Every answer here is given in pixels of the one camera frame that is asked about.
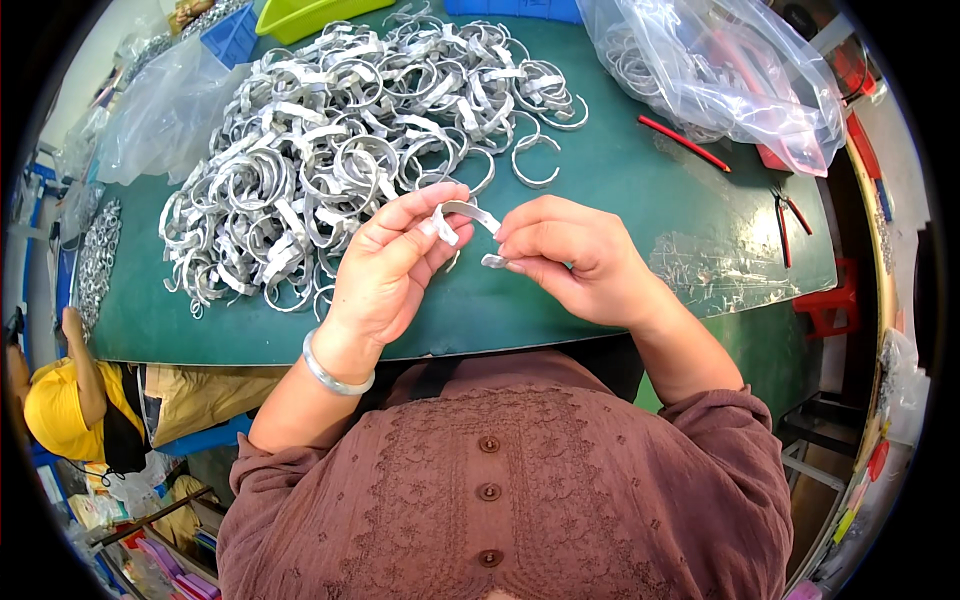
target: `red plastic chair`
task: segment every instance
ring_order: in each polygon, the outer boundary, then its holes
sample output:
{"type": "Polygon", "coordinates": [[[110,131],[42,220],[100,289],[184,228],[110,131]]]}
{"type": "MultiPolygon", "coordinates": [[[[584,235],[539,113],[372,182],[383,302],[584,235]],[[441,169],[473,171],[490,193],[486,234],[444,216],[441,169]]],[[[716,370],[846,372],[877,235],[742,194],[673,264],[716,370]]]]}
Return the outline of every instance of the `red plastic chair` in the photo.
{"type": "Polygon", "coordinates": [[[856,261],[852,258],[837,258],[837,273],[843,268],[843,285],[826,292],[814,292],[793,299],[793,310],[809,313],[813,321],[813,333],[806,339],[827,338],[842,333],[852,333],[860,328],[860,311],[856,306],[856,261]],[[847,312],[847,324],[833,326],[838,310],[847,312]]]}

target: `sleeve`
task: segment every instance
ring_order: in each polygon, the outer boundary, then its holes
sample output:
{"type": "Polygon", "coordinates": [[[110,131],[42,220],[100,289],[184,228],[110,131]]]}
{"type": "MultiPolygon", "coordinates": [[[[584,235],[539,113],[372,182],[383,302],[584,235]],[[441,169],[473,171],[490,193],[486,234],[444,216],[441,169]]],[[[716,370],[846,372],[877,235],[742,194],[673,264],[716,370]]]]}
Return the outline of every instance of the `sleeve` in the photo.
{"type": "Polygon", "coordinates": [[[660,411],[660,416],[703,450],[730,478],[754,525],[756,547],[747,554],[766,572],[762,597],[780,597],[793,545],[790,490],[772,433],[770,411],[750,386],[739,392],[714,390],[660,411]]]}
{"type": "Polygon", "coordinates": [[[45,377],[28,393],[23,418],[40,444],[51,451],[87,432],[76,381],[45,377]]]}
{"type": "Polygon", "coordinates": [[[270,454],[251,444],[242,433],[237,434],[237,442],[240,450],[230,470],[230,488],[236,499],[217,538],[217,565],[225,598],[240,597],[228,594],[235,591],[228,588],[240,583],[247,563],[257,556],[290,492],[328,452],[293,447],[270,454]]]}

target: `wire cutters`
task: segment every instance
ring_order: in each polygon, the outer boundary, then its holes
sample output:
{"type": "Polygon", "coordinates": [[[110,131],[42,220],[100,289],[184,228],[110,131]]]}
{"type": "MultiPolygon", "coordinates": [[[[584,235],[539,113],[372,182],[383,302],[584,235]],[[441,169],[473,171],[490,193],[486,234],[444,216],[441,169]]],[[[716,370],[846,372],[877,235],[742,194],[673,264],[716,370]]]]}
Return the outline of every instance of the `wire cutters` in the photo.
{"type": "Polygon", "coordinates": [[[783,205],[786,204],[793,214],[797,216],[797,221],[800,222],[801,227],[804,228],[807,235],[813,235],[813,229],[810,228],[810,224],[797,208],[797,205],[793,204],[793,199],[783,193],[783,188],[779,183],[772,187],[770,191],[773,193],[777,205],[777,222],[780,225],[780,241],[783,245],[783,266],[789,269],[793,261],[790,259],[790,241],[787,239],[786,234],[786,219],[783,216],[783,205]]]}

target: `green plastic basket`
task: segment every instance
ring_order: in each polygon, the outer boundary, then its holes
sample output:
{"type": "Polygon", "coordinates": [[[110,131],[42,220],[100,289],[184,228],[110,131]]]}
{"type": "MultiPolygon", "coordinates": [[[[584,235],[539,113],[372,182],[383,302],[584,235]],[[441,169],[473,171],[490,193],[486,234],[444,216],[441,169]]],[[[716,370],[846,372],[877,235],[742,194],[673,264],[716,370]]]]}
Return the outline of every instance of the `green plastic basket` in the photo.
{"type": "Polygon", "coordinates": [[[330,21],[353,18],[394,4],[396,0],[267,0],[256,22],[258,36],[292,44],[315,34],[330,21]]]}

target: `yellow shirt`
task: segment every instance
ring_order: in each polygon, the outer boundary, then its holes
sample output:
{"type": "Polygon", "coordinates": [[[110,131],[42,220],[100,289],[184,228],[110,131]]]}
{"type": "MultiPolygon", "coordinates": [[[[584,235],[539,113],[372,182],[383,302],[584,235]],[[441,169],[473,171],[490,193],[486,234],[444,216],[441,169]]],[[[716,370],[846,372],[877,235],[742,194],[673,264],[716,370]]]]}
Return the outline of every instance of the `yellow shirt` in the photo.
{"type": "MultiPolygon", "coordinates": [[[[143,422],[123,394],[120,367],[96,361],[104,376],[107,397],[129,419],[143,438],[143,422]]],[[[77,461],[104,461],[104,421],[91,429],[84,424],[77,387],[77,369],[72,358],[38,369],[31,379],[24,402],[23,417],[40,445],[64,458],[77,461]]]]}

